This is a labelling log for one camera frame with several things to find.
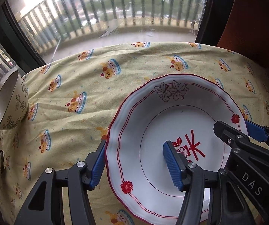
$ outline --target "yellow tablecloth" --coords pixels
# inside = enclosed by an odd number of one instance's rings
[[[66,169],[84,160],[107,135],[126,96],[169,73],[197,74],[215,82],[231,95],[246,119],[269,126],[269,76],[238,53],[195,43],[153,42],[80,52],[24,77],[30,112],[17,128],[0,131],[6,167],[0,178],[0,210],[5,220],[14,223],[45,168]],[[124,224],[120,215],[129,224],[144,224],[117,200],[105,170],[89,198],[98,225]],[[67,189],[63,200],[66,224],[71,224]]]

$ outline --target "silver screw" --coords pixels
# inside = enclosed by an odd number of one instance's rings
[[[234,148],[233,150],[236,154],[240,153],[240,149],[239,148]]]
[[[190,168],[195,168],[196,166],[197,166],[197,164],[194,162],[189,162],[189,164],[188,164],[188,167],[190,167]]]
[[[52,168],[51,167],[48,167],[45,169],[45,173],[51,173],[52,172]]]
[[[77,162],[76,165],[77,165],[78,167],[83,167],[85,164],[86,164],[85,162],[80,161],[80,162]]]

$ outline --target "red chinese character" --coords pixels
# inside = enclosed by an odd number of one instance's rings
[[[185,135],[185,138],[186,138],[187,142],[189,143],[189,146],[190,146],[189,150],[193,152],[196,160],[198,161],[199,159],[197,157],[196,152],[199,152],[201,154],[201,156],[203,156],[203,157],[205,157],[205,155],[203,154],[202,151],[200,151],[199,149],[196,148],[198,145],[201,144],[200,141],[198,143],[194,144],[194,130],[191,129],[191,133],[192,133],[192,142],[189,140],[189,137],[187,136],[187,134]]]

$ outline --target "plate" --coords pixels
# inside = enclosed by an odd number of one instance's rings
[[[196,75],[150,80],[121,104],[106,143],[107,176],[120,202],[149,224],[175,224],[184,192],[173,185],[162,154],[166,140],[205,170],[223,168],[231,148],[217,138],[221,120],[248,135],[239,107],[216,84]],[[201,221],[207,219],[205,189]]]

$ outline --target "cake print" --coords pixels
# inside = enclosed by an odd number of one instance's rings
[[[28,112],[28,120],[34,120],[38,111],[38,104],[34,104],[30,107]]]
[[[18,133],[15,134],[13,139],[13,148],[14,150],[17,149],[19,146],[19,139],[18,139]]]
[[[210,80],[211,82],[215,83],[217,86],[219,86],[220,88],[224,89],[224,86],[223,86],[223,84],[222,84],[222,82],[221,82],[220,79],[214,79],[214,78],[211,77],[211,76],[209,76],[208,78],[209,78],[209,80]]]
[[[106,79],[109,79],[114,75],[121,73],[118,62],[113,58],[110,59],[107,63],[102,63],[101,66],[103,73],[100,75],[100,77],[104,76]]]
[[[10,164],[11,164],[10,156],[4,157],[4,168],[9,170]]]
[[[267,114],[269,115],[269,104],[267,103],[267,101],[264,101],[264,107],[267,110]]]
[[[245,80],[245,83],[246,83],[246,88],[247,88],[250,92],[252,92],[253,94],[255,94],[255,89],[254,89],[254,87],[253,87],[251,81],[250,81],[250,80],[246,80],[246,79],[244,79],[244,80]]]
[[[21,194],[19,184],[15,184],[15,185],[16,185],[16,187],[14,187],[14,188],[16,189],[16,195],[18,196],[19,199],[22,200],[22,194]]]
[[[244,119],[252,121],[251,114],[245,105],[243,105],[243,108],[240,108],[240,111],[242,112]]]
[[[49,135],[49,131],[46,130],[44,133],[40,134],[41,145],[39,146],[39,150],[43,154],[45,151],[49,151],[51,147],[51,138]]]
[[[219,63],[221,70],[224,70],[226,73],[231,71],[230,67],[227,65],[227,63],[223,59],[220,58],[219,61],[218,60],[216,61]]]
[[[196,47],[198,49],[201,49],[201,45],[199,43],[187,42],[187,44],[190,44],[191,47]]]
[[[150,46],[150,42],[135,42],[132,44],[135,47],[149,47]]]
[[[28,180],[31,180],[31,162],[27,162],[27,158],[25,158],[25,165],[23,169],[23,176]]]
[[[80,55],[78,55],[77,58],[79,58],[80,61],[83,60],[83,59],[89,60],[91,58],[92,54],[93,54],[93,51],[94,51],[94,49],[84,51]]]
[[[251,66],[250,66],[249,63],[247,63],[247,68],[248,68],[248,71],[249,71],[252,75],[254,75],[254,72],[253,72],[253,70],[252,70],[252,68],[251,68]]]
[[[110,224],[113,225],[134,225],[134,222],[130,215],[124,211],[119,210],[117,213],[112,214],[109,211],[105,211],[105,214],[110,216]]]
[[[84,105],[86,103],[86,92],[77,93],[74,91],[74,96],[71,102],[68,102],[66,106],[68,107],[68,112],[81,113]]]
[[[186,61],[184,61],[180,56],[174,55],[173,57],[167,57],[171,61],[170,68],[175,68],[177,71],[183,71],[188,69]]]
[[[46,64],[43,68],[41,68],[40,74],[42,75],[42,74],[47,73],[47,71],[50,68],[50,66],[51,66],[51,63]]]
[[[53,92],[55,89],[59,88],[62,83],[61,76],[56,76],[50,83],[50,86],[48,87],[48,91]]]

